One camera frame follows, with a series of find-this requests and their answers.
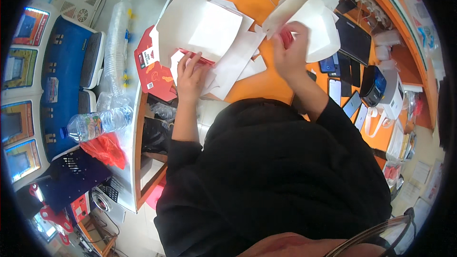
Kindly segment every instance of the paper food box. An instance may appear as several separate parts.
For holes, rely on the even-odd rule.
[[[299,21],[310,30],[307,62],[317,62],[332,56],[340,45],[333,13],[340,0],[284,0],[263,23],[268,39],[287,22]]]
[[[178,49],[214,62],[232,45],[243,17],[210,0],[173,0],[157,23],[160,64],[171,67]]]
[[[142,91],[170,101],[177,97],[169,68],[159,63],[158,34],[154,26],[146,29],[138,48],[134,51],[135,63]]]

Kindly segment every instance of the orange desk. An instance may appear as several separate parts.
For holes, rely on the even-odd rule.
[[[270,0],[229,0],[232,1],[237,9],[254,19],[254,24],[262,25],[268,15],[273,11],[275,6],[271,4]],[[346,16],[350,18],[353,22],[357,23],[357,16],[360,13],[357,10],[352,10]],[[368,24],[365,21],[360,22],[359,24],[363,29],[367,32],[370,32],[371,29],[369,28]],[[277,99],[283,101],[287,104],[291,104],[293,91],[289,88],[287,83],[279,77],[278,73],[276,72],[274,61],[273,61],[273,46],[270,41],[265,39],[259,46],[260,54],[265,60],[265,64],[267,70],[257,74],[252,77],[248,77],[241,81],[236,82],[232,89],[230,90],[229,94],[227,95],[225,101],[227,102],[235,102],[240,99],[247,99],[247,98],[257,98],[257,97],[264,97],[267,99]],[[374,54],[374,44],[372,42],[371,51],[370,51],[370,64],[375,64],[375,54]],[[306,66],[306,68],[311,71],[313,69],[317,74],[317,84],[327,93],[328,92],[328,75],[323,74],[320,72],[319,64],[310,63]],[[352,92],[358,91],[358,88],[352,87]],[[344,105],[349,98],[341,98],[341,105]],[[400,120],[402,121],[403,125],[406,122],[406,113],[402,112],[400,116]],[[379,121],[379,117],[372,120],[371,123],[371,133],[374,131],[377,123]],[[382,151],[386,151],[390,136],[392,133],[392,127],[390,128],[380,128],[378,133],[374,138],[368,137],[364,131],[362,131],[362,136],[364,140],[370,145],[372,148],[380,149]]]

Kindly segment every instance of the red paper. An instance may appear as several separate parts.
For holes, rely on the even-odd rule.
[[[174,81],[171,71],[169,68],[160,65],[155,59],[153,51],[148,51],[152,47],[149,33],[153,28],[154,25],[146,29],[138,48],[134,52],[141,89],[145,94],[153,94],[160,99],[170,101],[177,97],[176,90],[172,87]]]
[[[279,36],[281,36],[281,39],[283,39],[284,48],[290,48],[290,45],[292,45],[294,39],[289,29],[284,26],[281,32],[279,33]]]
[[[186,49],[181,49],[181,48],[179,48],[179,50],[180,50],[181,53],[183,53],[183,54],[187,54],[188,52],[190,52],[190,51],[188,51],[188,50],[186,50]],[[192,54],[191,54],[191,58],[193,58],[193,57],[196,55],[196,53],[194,53],[194,52],[191,52],[191,53],[192,53]],[[212,61],[212,60],[205,59],[205,58],[203,58],[203,57],[201,57],[200,60],[198,60],[197,63],[198,63],[198,64],[201,64],[201,65],[209,65],[210,67],[214,67],[214,66],[216,65],[216,62],[214,62],[214,61]]]

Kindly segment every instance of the water bottle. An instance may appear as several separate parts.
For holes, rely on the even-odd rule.
[[[103,133],[122,129],[132,122],[133,110],[130,106],[110,110],[77,114],[70,119],[67,127],[60,128],[62,139],[70,137],[76,142],[86,142]]]

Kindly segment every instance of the black trash bag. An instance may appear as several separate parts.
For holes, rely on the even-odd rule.
[[[144,118],[141,153],[168,154],[169,138],[173,132],[173,126],[168,129],[164,127],[164,124],[166,123],[158,119]]]

